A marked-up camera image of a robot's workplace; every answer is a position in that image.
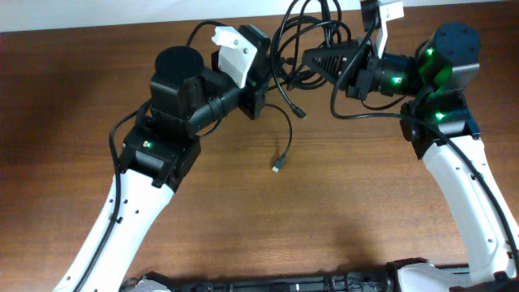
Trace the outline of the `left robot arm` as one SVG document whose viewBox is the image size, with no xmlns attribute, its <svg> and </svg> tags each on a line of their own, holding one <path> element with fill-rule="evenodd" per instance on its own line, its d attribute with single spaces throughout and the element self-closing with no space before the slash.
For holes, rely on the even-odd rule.
<svg viewBox="0 0 519 292">
<path fill-rule="evenodd" d="M 160 52 L 151 97 L 130 115 L 122 150 L 109 146 L 114 178 L 106 202 L 57 291 L 117 291 L 146 233 L 201 153 L 199 131 L 240 108 L 264 106 L 268 50 L 221 47 L 212 67 L 188 46 Z"/>
</svg>

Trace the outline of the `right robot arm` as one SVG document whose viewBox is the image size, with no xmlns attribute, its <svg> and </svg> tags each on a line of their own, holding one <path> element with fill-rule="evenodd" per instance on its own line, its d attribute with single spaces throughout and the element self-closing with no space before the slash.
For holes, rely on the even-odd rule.
<svg viewBox="0 0 519 292">
<path fill-rule="evenodd" d="M 518 225 L 487 162 L 465 99 L 478 73 L 480 39 L 461 23 L 440 26 L 413 56 L 384 51 L 384 41 L 347 41 L 309 49 L 302 61 L 348 97 L 402 95 L 397 118 L 417 158 L 436 180 L 465 245 L 465 269 L 422 258 L 388 263 L 387 291 L 515 291 Z"/>
</svg>

